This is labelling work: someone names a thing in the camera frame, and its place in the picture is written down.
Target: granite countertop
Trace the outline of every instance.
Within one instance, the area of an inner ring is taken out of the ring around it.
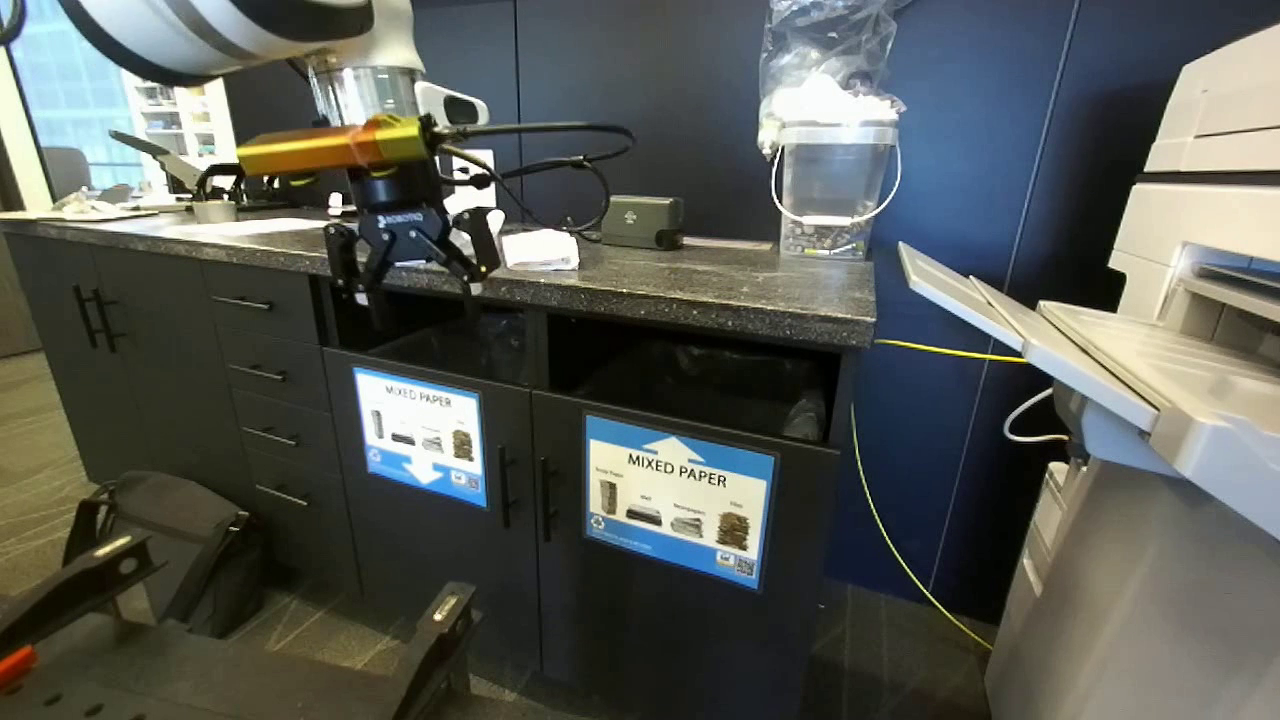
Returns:
[[[44,234],[92,249],[192,256],[329,275],[329,218],[266,216],[235,223],[142,218],[41,218],[0,216],[0,234]],[[682,252],[637,252],[586,243],[576,271],[494,271],[482,301],[629,317],[654,322],[712,329],[730,336],[857,349],[873,340],[873,261],[779,261],[767,243],[689,241]],[[395,268],[389,286],[460,290],[441,268]]]

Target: blue sign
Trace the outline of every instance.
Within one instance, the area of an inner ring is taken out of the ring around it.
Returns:
[[[586,442],[594,538],[761,586],[777,456],[609,416]]]
[[[372,474],[488,509],[477,391],[377,367],[352,377]]]

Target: plastic bag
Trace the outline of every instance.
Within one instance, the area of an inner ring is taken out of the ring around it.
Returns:
[[[761,151],[786,125],[842,121],[842,105],[879,97],[896,20],[910,0],[771,0],[761,49]]]

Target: printer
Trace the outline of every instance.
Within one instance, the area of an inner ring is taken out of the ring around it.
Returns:
[[[1115,313],[910,285],[1056,380],[991,716],[1280,716],[1280,26],[1194,60],[1136,178]]]

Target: dark blue wall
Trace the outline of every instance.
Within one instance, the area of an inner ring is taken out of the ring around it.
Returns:
[[[621,121],[641,148],[618,193],[689,198],[692,233],[777,234],[755,151],[766,0],[422,0],[441,85],[496,121]],[[1023,301],[1110,302],[1105,268],[1178,66],[1280,20],[1280,0],[915,0],[900,16],[889,91],[904,97],[910,178],[878,223],[879,336],[983,349],[900,285],[889,241]],[[239,136],[309,121],[281,71],[232,80]],[[555,144],[502,144],[502,163]],[[587,216],[587,185],[542,178],[543,216]],[[966,612],[996,614],[1044,450],[999,440],[1044,388],[1018,367],[873,349],[857,385],[864,450],[910,558]],[[910,594],[844,474],[836,576]]]

